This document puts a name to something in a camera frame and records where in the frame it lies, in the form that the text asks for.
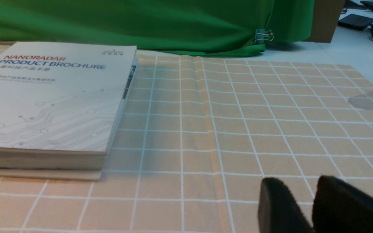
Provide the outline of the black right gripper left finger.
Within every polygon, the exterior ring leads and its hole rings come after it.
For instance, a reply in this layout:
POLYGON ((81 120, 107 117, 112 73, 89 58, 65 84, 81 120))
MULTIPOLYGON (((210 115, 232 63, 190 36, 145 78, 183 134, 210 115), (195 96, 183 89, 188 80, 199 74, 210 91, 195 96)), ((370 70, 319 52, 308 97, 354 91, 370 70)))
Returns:
POLYGON ((313 233, 290 189, 274 177, 262 179, 258 205, 261 233, 313 233))

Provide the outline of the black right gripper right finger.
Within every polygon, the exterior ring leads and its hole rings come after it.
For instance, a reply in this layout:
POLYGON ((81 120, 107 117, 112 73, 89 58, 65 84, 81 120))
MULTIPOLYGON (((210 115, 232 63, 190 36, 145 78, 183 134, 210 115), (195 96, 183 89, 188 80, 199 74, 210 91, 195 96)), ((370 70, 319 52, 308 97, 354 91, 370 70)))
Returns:
POLYGON ((373 233, 373 197, 323 175, 317 181, 312 223, 317 233, 373 233))

